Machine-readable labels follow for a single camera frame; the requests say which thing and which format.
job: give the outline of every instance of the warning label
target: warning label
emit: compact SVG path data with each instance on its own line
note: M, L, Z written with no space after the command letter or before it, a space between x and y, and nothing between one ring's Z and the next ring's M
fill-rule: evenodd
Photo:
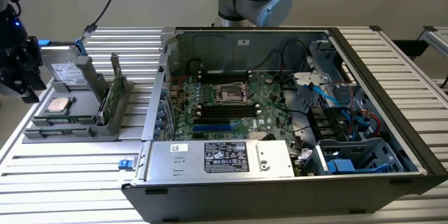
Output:
M204 143L204 170L207 173L249 171L245 142Z
M75 64L52 64L55 72L65 85L85 85L81 70Z

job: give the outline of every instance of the white wall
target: white wall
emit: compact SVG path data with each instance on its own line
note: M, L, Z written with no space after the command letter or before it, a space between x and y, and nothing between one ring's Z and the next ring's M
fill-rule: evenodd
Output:
M100 26L209 25L217 0L113 0ZM21 0L29 34L73 40L107 0ZM415 38L424 25L448 26L447 0L293 0L285 25L379 25L393 38ZM432 77L445 75L448 61L420 59Z

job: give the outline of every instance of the circuit board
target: circuit board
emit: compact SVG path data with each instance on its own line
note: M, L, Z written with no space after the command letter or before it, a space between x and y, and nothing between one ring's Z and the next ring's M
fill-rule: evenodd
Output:
M273 83L267 83L265 80L272 80L272 75L257 72L248 79L247 83L236 84L200 84L195 77L189 77L175 86L176 103L176 141L189 140L225 140L225 139L253 139L253 136L263 136L263 134L273 134L276 139L287 142L295 139L293 133L281 129L276 122L279 118L287 118L287 114L279 110L269 99L269 95L275 94L279 97L279 89L275 88ZM245 92L245 101L220 101L221 87L241 87ZM229 105L229 104L259 104L260 114L249 118L231 118L232 130L227 132L203 132L201 138L193 138L193 119L197 119L196 114L197 105ZM292 131L291 125L284 125L284 129Z
M108 90L108 94L103 104L100 105L97 119L101 124L107 124L109 118L113 116L121 94L124 92L124 83L123 83L123 74L121 69L117 69L116 76L113 78L113 82L111 84L111 88Z

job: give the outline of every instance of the sticker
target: sticker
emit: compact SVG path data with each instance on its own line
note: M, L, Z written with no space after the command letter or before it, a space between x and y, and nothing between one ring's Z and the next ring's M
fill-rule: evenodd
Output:
M248 172L245 142L204 143L204 171L207 173Z
M55 72L65 85L85 85L81 70L75 64L52 64Z
M237 43L239 43L239 46L248 46L251 44L251 41L247 39L239 39Z
M303 148L301 149L301 156L299 157L299 159L304 159L307 160L312 154L313 150L308 149L308 148Z
M188 144L172 144L169 151L171 152L187 152Z

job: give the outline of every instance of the power supply label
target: power supply label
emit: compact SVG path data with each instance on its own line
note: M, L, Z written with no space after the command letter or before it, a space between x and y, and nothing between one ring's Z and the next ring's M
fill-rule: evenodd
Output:
M204 170L207 173L248 172L245 142L204 143Z

